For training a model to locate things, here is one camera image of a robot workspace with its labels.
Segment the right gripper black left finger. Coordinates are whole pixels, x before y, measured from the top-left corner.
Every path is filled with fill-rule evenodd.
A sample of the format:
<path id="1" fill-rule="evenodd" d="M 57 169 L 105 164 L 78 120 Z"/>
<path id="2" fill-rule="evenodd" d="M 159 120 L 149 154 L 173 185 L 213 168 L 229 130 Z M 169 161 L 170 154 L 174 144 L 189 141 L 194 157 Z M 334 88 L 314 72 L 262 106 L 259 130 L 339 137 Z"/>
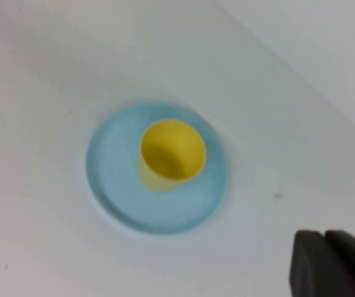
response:
<path id="1" fill-rule="evenodd" d="M 290 288 L 293 296 L 355 296 L 355 272 L 325 233 L 299 230 L 294 237 Z"/>

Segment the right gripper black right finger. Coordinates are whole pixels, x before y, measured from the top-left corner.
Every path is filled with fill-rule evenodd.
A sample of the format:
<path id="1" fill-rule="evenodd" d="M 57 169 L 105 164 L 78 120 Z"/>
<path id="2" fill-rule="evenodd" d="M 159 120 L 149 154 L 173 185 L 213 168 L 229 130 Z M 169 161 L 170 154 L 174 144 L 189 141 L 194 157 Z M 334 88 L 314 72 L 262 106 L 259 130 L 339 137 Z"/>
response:
<path id="1" fill-rule="evenodd" d="M 355 272 L 355 237 L 343 230 L 327 230 L 325 237 L 346 265 Z"/>

